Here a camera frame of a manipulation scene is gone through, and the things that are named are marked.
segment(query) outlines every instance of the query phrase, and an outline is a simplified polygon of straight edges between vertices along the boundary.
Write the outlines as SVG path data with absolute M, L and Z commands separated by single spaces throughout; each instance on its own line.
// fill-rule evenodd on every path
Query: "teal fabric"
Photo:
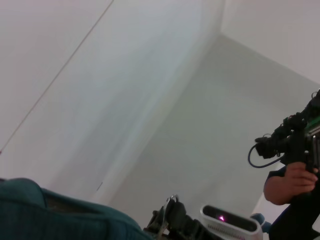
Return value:
M 1 240 L 151 240 L 129 216 L 35 182 L 0 182 Z

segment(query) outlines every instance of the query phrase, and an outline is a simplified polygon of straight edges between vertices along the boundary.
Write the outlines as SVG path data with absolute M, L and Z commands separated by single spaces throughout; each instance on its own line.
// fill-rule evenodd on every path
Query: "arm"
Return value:
M 294 162 L 286 167 L 284 176 L 272 176 L 266 181 L 264 196 L 275 205 L 288 204 L 294 196 L 311 192 L 317 180 L 316 175 L 306 171 L 304 163 Z

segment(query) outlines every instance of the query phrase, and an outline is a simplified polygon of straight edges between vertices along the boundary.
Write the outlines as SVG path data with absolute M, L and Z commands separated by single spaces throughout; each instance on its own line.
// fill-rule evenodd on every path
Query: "white ceiling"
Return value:
M 227 0 L 222 33 L 320 83 L 320 1 Z

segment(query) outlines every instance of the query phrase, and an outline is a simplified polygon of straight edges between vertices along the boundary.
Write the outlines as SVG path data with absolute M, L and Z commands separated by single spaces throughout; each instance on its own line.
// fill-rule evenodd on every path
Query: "hand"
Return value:
M 318 180 L 317 176 L 306 170 L 306 164 L 303 162 L 294 162 L 288 164 L 284 177 L 282 178 L 285 187 L 292 196 L 311 192 Z

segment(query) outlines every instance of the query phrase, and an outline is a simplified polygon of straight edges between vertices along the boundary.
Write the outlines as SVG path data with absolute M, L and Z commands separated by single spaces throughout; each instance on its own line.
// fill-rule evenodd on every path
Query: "white device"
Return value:
M 200 210 L 200 222 L 225 240 L 262 240 L 263 232 L 257 220 L 235 215 L 214 206 Z

